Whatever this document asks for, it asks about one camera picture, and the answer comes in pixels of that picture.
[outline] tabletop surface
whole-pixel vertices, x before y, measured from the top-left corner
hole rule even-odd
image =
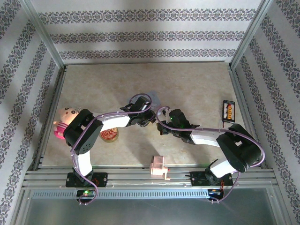
[[[156,63],[68,66],[58,109],[66,106],[108,113],[138,93],[155,93],[162,106],[181,109],[191,124],[221,128],[222,102],[236,103],[235,122],[244,126],[225,63]],[[90,151],[92,165],[149,165],[152,156],[167,165],[208,165],[223,155],[218,147],[191,145],[172,135],[160,136],[156,124],[119,128],[119,137],[100,137]],[[70,147],[51,131],[43,166],[72,166]]]

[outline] white wall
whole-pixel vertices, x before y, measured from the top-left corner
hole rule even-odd
[[[230,62],[260,0],[33,0],[66,64]]]
[[[293,224],[300,224],[299,15],[299,0],[274,1],[236,68]]]
[[[18,0],[0,0],[0,225],[38,148],[58,68]]]

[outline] round tin can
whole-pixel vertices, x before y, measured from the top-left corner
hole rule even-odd
[[[100,133],[100,137],[102,138],[103,141],[107,143],[112,143],[118,139],[119,131],[117,128],[105,130]]]

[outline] battery pack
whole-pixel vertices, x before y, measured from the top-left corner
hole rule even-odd
[[[235,122],[235,102],[224,100],[223,101],[223,117],[222,121],[227,123]]]

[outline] stuffed toy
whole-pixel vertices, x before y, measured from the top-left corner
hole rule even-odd
[[[71,107],[65,107],[63,109],[59,109],[59,114],[60,114],[60,121],[54,121],[53,124],[55,125],[53,130],[54,130],[54,135],[60,139],[65,139],[63,136],[63,133],[67,126],[75,119],[75,117],[78,115],[80,111]]]

